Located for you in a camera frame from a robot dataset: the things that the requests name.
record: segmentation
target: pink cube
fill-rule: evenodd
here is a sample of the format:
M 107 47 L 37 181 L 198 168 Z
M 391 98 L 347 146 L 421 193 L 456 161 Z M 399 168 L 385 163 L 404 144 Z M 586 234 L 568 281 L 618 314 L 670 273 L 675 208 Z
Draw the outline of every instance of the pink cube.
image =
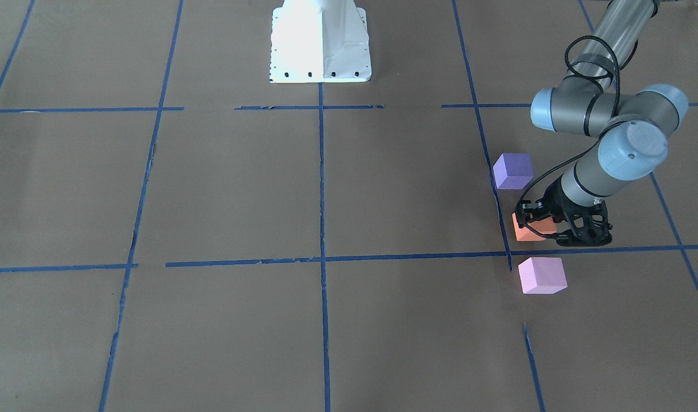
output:
M 519 265 L 519 279 L 525 294 L 552 295 L 568 287 L 563 260 L 558 257 L 531 257 Z
M 494 164 L 498 189 L 524 189 L 532 177 L 532 159 L 527 153 L 503 153 Z

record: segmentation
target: black cable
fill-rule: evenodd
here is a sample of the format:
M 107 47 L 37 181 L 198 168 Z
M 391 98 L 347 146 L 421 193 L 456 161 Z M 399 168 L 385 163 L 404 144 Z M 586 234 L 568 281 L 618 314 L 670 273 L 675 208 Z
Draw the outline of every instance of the black cable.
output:
M 634 42 L 634 47 L 633 47 L 633 49 L 631 49 L 631 53 L 629 53 L 629 57 L 626 57 L 626 62 L 624 62 L 623 65 L 621 65 L 621 70 L 624 70 L 624 68 L 626 68 L 626 66 L 629 65 L 629 62 L 631 62 L 631 59 L 634 57 L 634 53 L 636 53 L 637 47 L 639 47 L 639 40 L 636 40 Z
M 576 75 L 577 77 L 584 78 L 590 81 L 595 81 L 595 80 L 600 80 L 602 78 L 610 78 L 611 73 L 608 73 L 603 76 L 586 76 L 574 68 L 571 63 L 570 63 L 570 50 L 579 42 L 582 42 L 582 40 L 593 40 L 595 42 L 600 43 L 603 46 L 603 49 L 606 49 L 606 52 L 611 56 L 611 60 L 613 60 L 613 89 L 616 91 L 616 96 L 613 99 L 613 110 L 611 110 L 611 117 L 615 117 L 615 115 L 618 114 L 618 101 L 621 99 L 621 66 L 618 65 L 618 58 L 616 58 L 616 54 L 613 52 L 613 49 L 611 49 L 611 46 L 608 45 L 605 40 L 603 40 L 600 37 L 596 36 L 581 36 L 575 40 L 565 49 L 565 54 L 564 54 L 564 60 L 565 60 L 565 66 L 570 70 L 571 73 Z

